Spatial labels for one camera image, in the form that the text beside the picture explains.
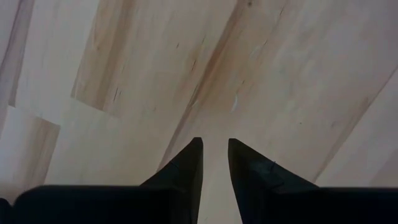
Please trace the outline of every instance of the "wooden floor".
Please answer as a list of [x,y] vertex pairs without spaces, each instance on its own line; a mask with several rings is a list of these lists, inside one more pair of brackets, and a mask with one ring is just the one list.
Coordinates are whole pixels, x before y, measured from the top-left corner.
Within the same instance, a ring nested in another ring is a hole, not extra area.
[[140,184],[193,137],[199,223],[241,223],[238,138],[321,186],[397,187],[396,0],[0,0],[0,197]]

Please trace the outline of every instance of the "light wood floor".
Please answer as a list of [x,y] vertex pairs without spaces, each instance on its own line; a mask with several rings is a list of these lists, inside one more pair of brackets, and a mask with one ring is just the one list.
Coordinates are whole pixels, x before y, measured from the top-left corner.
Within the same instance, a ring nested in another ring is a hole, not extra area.
[[199,223],[241,223],[238,138],[321,186],[398,186],[396,0],[0,0],[0,197],[140,184],[205,145]]

